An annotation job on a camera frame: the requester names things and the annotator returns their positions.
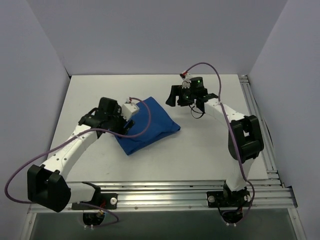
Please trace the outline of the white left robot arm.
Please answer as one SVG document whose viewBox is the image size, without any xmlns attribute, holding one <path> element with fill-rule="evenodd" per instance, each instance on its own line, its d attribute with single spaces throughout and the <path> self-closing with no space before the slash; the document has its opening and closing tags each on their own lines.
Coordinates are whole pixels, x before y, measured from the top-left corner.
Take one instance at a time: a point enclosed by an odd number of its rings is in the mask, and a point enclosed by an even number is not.
<svg viewBox="0 0 320 240">
<path fill-rule="evenodd" d="M 67 140 L 54 155 L 40 166 L 33 164 L 27 171 L 27 197 L 57 213 L 68 204 L 83 204 L 90 210 L 102 202 L 101 189 L 90 182 L 67 183 L 66 178 L 87 148 L 105 130 L 126 135 L 134 125 L 131 119 L 139 107 L 130 101 L 119 105 L 114 99 L 102 97 L 98 107 L 82 116 Z"/>
</svg>

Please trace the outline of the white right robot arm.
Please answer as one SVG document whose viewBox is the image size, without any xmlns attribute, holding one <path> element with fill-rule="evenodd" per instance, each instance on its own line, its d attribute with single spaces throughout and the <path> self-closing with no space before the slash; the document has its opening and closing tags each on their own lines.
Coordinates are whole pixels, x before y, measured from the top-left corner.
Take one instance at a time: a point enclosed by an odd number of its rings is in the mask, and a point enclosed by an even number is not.
<svg viewBox="0 0 320 240">
<path fill-rule="evenodd" d="M 180 77 L 182 83 L 171 86 L 165 104 L 171 107 L 196 107 L 201 115 L 213 117 L 228 130 L 227 148 L 235 167 L 225 180 L 222 200 L 225 205 L 232 207 L 240 201 L 239 192 L 249 184 L 251 167 L 264 149 L 259 119 L 222 103 L 221 92 L 209 93 L 202 77 L 194 77 L 190 73 L 182 73 Z"/>
</svg>

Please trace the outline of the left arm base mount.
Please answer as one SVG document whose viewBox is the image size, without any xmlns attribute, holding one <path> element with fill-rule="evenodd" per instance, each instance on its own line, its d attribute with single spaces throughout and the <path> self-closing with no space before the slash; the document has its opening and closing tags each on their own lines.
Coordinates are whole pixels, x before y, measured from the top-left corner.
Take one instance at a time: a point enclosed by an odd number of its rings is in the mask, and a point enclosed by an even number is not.
<svg viewBox="0 0 320 240">
<path fill-rule="evenodd" d="M 117 204 L 117 193 L 101 193 L 96 200 L 73 203 L 71 209 L 83 211 L 81 223 L 84 228 L 95 229 L 114 225 L 120 221 L 119 217 L 111 211 L 117 209 Z"/>
</svg>

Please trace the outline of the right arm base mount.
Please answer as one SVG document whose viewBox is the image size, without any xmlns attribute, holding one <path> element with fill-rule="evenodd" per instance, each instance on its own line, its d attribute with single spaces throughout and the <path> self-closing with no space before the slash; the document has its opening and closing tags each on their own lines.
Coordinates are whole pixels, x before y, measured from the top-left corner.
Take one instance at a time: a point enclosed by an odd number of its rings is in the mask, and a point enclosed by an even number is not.
<svg viewBox="0 0 320 240">
<path fill-rule="evenodd" d="M 221 191 L 207 191 L 206 201 L 209 208 L 217 209 L 220 217 L 227 226 L 236 227 L 245 218 L 244 208 L 252 207 L 250 192 L 241 190 L 240 193 L 224 194 Z"/>
</svg>

